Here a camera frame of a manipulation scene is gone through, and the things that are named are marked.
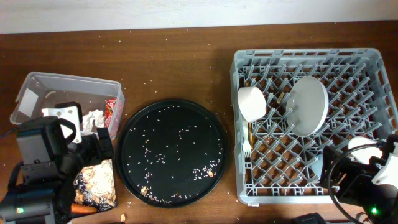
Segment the small white cup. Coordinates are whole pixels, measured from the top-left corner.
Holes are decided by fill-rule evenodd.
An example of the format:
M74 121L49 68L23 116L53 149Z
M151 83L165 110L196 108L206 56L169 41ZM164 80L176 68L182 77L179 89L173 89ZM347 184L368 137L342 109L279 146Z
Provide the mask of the small white cup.
M375 144L376 141L372 139L368 139L366 137L357 136L352 138L348 142L348 150L351 150L354 147L363 146L367 144ZM372 156L376 156L378 158L382 157L382 151L378 147L368 147L365 149L361 149L355 152L352 152L351 155L360 163L369 164L369 160Z

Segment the white tissue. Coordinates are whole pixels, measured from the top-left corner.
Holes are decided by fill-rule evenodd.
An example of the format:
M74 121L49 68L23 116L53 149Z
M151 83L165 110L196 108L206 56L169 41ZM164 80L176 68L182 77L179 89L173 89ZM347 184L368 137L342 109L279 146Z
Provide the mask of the white tissue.
M95 109L83 116L82 131L92 132L93 128L103 128L105 124L104 111Z

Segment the blue plastic cup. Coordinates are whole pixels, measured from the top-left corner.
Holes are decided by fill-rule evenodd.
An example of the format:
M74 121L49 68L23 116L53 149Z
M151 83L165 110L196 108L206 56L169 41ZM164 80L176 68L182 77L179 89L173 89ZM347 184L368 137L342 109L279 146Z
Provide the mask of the blue plastic cup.
M315 156L315 162L311 164L310 168L316 176L320 177L322 175L322 169L323 169L323 155L322 154Z

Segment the red snack wrapper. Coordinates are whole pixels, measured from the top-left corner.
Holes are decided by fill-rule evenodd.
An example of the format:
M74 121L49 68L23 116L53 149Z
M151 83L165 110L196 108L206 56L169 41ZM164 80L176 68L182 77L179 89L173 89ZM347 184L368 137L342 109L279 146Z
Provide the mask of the red snack wrapper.
M105 101L105 121L104 125L109 128L111 127L111 121L114 115L114 109L116 107L116 99L109 99Z

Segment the orange carrot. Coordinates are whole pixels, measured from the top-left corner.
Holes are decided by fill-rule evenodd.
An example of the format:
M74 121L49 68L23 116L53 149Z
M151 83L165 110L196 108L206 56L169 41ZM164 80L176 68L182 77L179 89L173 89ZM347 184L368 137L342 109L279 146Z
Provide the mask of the orange carrot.
M80 205L75 203L71 205L71 210L72 213L77 213L81 215L91 215L98 212L98 210L95 207Z

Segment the grey plate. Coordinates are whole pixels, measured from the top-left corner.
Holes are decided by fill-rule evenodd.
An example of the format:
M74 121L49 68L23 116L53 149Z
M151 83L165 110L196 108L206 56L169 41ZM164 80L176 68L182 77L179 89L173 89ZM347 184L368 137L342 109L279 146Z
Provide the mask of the grey plate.
M286 103L286 122L299 137L315 134L326 120L329 98L323 83L315 77L301 78L291 89Z

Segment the white plastic fork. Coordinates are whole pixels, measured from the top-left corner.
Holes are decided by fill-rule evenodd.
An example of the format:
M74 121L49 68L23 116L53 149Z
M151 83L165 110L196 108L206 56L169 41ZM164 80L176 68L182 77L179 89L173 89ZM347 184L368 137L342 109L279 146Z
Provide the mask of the white plastic fork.
M248 122L244 119L243 120L243 152L245 158L249 158L251 156L251 145L249 142L249 129L248 129Z

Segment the white bowl with food scraps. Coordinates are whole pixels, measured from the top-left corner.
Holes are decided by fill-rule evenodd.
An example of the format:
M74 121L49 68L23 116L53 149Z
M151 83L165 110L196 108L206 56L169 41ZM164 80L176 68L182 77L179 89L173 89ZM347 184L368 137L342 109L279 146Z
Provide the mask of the white bowl with food scraps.
M257 121L266 114L266 100L258 87L242 87L237 97L239 110L247 122Z

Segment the wooden chopstick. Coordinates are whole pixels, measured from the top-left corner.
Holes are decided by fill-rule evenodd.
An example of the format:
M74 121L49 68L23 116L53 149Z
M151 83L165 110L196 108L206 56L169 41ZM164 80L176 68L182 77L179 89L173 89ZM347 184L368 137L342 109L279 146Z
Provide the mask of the wooden chopstick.
M251 83L250 81L245 82L245 87L250 87ZM248 138L249 138L249 145L251 147L251 150L253 150L253 136L252 136L252 124L248 122Z

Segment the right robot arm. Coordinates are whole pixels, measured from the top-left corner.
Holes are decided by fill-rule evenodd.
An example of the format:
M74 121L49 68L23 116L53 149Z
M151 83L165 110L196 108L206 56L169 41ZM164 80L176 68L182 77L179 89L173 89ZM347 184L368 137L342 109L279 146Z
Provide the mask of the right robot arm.
M371 223L397 223L397 135L385 141L352 138L341 154L325 147L320 184L353 223L360 221L343 203L361 207Z

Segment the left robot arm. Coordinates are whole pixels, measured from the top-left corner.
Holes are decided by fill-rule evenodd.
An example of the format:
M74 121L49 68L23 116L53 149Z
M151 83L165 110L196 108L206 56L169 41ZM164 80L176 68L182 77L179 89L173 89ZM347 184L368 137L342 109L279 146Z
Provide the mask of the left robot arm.
M81 105L68 102L44 108L40 117L10 130L22 161L1 201L4 223L68 223L98 213L100 200L84 205L74 183L84 168L110 160L114 150L106 127L84 133L83 122Z

